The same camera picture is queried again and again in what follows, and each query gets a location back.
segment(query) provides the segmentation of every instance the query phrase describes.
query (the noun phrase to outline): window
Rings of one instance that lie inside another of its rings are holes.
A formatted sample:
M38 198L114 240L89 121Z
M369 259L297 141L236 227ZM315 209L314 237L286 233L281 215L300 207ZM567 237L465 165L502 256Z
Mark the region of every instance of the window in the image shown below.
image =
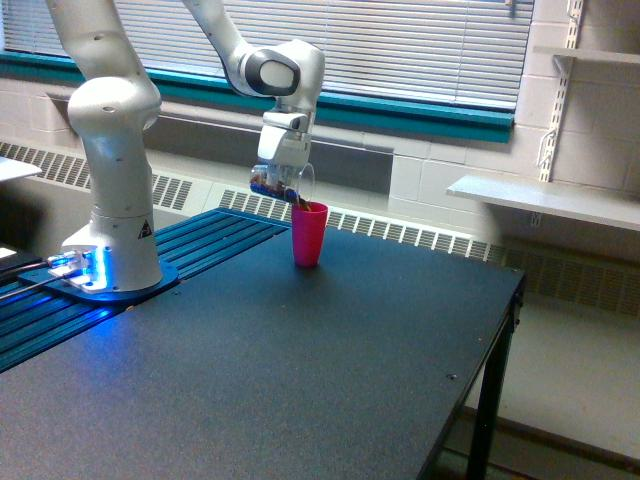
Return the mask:
M534 0L225 0L254 45L306 40L325 91L514 110ZM147 67L223 76L180 0L116 0ZM64 55L44 0L4 0L8 50Z

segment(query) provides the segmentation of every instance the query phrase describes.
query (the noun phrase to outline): red cup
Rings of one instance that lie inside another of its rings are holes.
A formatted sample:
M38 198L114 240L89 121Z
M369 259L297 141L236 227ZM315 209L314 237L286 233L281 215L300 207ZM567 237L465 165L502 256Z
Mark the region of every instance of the red cup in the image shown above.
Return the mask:
M318 265L320 259L329 208L316 202L308 202L307 205L310 211L299 205L293 206L291 232L296 265L311 268Z

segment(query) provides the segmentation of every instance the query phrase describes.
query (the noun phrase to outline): wall shelf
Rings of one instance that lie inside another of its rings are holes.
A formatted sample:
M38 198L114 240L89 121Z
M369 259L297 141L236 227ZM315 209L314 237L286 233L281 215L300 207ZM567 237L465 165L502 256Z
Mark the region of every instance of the wall shelf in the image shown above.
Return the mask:
M621 63L640 65L640 55L631 53L606 52L603 50L585 50L580 48L534 47L535 53L545 53L561 58L575 58L589 62Z
M461 178L447 189L447 194L640 231L640 198L617 192L483 173Z
M37 175L41 171L42 170L40 170L38 167L29 165L28 163L18 162L16 160L9 160L8 158L0 157L0 182L13 180L14 178Z

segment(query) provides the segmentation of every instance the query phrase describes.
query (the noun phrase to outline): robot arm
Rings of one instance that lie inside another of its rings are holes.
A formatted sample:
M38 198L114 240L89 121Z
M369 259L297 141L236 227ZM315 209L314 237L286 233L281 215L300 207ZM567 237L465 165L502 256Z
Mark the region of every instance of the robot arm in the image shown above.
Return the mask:
M69 101L93 196L90 223L63 243L63 251L79 255L74 267L86 272L73 282L87 293L147 288L162 273L142 132L160 112L160 94L129 43L113 0L47 0L47 5L62 46L87 79ZM52 273L64 275L68 268Z
M324 54L293 40L256 48L240 35L222 0L183 0L222 60L234 90L243 95L275 97L276 106L263 116L252 189L283 200L283 188L295 185L309 160L311 130L322 89Z

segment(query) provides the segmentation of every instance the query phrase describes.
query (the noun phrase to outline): teal window frame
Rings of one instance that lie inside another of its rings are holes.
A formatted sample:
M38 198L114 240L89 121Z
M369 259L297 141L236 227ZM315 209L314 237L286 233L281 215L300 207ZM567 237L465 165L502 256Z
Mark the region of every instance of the teal window frame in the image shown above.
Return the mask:
M81 84L84 77L67 57L32 53L0 52L0 72L5 77ZM207 75L148 68L151 80L166 98L186 99L265 111L273 100L236 94L226 79ZM508 143L514 114L404 100L322 92L317 120L374 128L391 134L424 134L486 142Z

